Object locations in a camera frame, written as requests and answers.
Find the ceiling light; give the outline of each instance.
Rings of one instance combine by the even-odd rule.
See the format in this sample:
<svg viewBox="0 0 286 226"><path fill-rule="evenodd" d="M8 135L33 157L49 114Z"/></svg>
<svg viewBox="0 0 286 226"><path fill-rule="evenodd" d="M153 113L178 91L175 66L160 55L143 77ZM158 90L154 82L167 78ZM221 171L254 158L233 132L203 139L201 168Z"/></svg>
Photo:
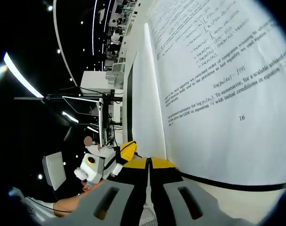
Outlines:
<svg viewBox="0 0 286 226"><path fill-rule="evenodd" d="M13 61L9 57L8 53L5 54L3 58L4 62L6 63L8 69L12 72L12 74L18 79L18 81L23 84L24 87L28 89L35 97L42 98L43 95L39 93L25 78L22 76L22 74L19 72L19 70L14 65Z"/></svg>
<svg viewBox="0 0 286 226"><path fill-rule="evenodd" d="M94 26L95 26L95 14L96 14L96 8L97 8L97 1L95 1L95 7L94 7L94 16L92 18L92 38L91 38L91 43L92 43L92 55L94 55Z"/></svg>
<svg viewBox="0 0 286 226"><path fill-rule="evenodd" d="M90 130L92 130L92 131L94 131L94 132L96 132L96 133L99 133L98 131L96 131L95 129L93 129L92 127L87 127L88 129L90 129Z"/></svg>
<svg viewBox="0 0 286 226"><path fill-rule="evenodd" d="M62 115L66 115L70 120L76 122L76 123L79 123L78 120L76 120L74 117L70 116L68 113L66 112L62 112Z"/></svg>
<svg viewBox="0 0 286 226"><path fill-rule="evenodd" d="M111 3L111 0L109 1L108 8L107 8L107 13L106 13L106 17L105 17L104 32L105 32L105 28L106 28L106 21L107 21L107 16L108 16L108 11L109 11L109 7L110 7L110 3Z"/></svg>

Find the white robot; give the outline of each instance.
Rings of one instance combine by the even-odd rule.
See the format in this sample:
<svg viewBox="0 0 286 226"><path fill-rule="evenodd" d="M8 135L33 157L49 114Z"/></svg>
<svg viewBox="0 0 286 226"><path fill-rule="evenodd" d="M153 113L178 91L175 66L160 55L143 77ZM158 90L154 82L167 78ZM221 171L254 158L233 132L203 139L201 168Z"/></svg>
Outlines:
<svg viewBox="0 0 286 226"><path fill-rule="evenodd" d="M92 139L85 138L85 145L92 144ZM80 180L87 180L97 184L101 179L107 179L112 173L118 175L123 165L130 161L136 150L136 142L131 141L120 148L98 147L96 145L85 146L90 153L86 153L80 167L74 173Z"/></svg>

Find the book page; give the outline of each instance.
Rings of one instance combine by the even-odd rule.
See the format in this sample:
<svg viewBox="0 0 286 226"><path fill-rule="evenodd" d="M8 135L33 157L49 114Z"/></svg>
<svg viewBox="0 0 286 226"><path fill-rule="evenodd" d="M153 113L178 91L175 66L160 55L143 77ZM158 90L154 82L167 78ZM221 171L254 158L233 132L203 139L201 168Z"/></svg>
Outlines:
<svg viewBox="0 0 286 226"><path fill-rule="evenodd" d="M236 185L286 182L286 38L252 0L159 0L150 16L167 158Z"/></svg>
<svg viewBox="0 0 286 226"><path fill-rule="evenodd" d="M166 159L163 119L148 24L132 70L132 135L141 157Z"/></svg>

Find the person's hand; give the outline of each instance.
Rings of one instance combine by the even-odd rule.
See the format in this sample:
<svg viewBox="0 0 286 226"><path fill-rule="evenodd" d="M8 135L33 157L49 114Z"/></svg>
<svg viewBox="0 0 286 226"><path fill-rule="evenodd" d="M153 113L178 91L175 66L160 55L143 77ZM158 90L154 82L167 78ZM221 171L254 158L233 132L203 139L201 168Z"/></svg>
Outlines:
<svg viewBox="0 0 286 226"><path fill-rule="evenodd" d="M90 190L90 189L91 189L91 186L84 186L84 187L82 188L82 191L86 192L86 191L88 191L88 190Z"/></svg>

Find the curved ceiling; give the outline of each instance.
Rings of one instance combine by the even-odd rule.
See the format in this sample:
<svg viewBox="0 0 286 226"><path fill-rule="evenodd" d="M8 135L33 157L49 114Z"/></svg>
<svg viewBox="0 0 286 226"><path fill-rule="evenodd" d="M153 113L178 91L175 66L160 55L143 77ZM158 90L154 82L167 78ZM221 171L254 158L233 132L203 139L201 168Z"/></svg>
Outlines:
<svg viewBox="0 0 286 226"><path fill-rule="evenodd" d="M103 44L106 44L105 18L99 23L99 11L110 10L110 0L57 0L57 29L66 62L79 86L84 70L101 71ZM47 1L28 1L16 4L9 25L10 58L20 73L44 96L58 94L59 89L72 87L70 73L59 49L53 12ZM94 55L92 54L92 25L94 23Z"/></svg>
<svg viewBox="0 0 286 226"><path fill-rule="evenodd" d="M78 85L84 70L101 70L105 60L102 47L106 41L105 18L99 23L98 12L108 9L110 0L97 0L94 24L94 51L92 55L92 21L94 0L57 0L57 27L62 50L71 73ZM0 23L0 65L2 57L8 52L19 72L43 96L48 94L71 94L74 89L70 74L57 53L59 48L54 28L53 12L48 11L52 1L24 0L6 2L0 6L3 12ZM108 17L113 7L111 1ZM3 174L11 175L8 183L35 193L32 197L53 202L54 195L43 173L42 156L62 151L66 162L68 180L57 198L70 197L81 191L81 184L74 176L84 155L82 131L74 132L72 144L65 144L69 126L58 123L51 110L41 102L16 102L14 97L33 97L8 70L0 80L0 159L6 159L7 167L0 166Z"/></svg>

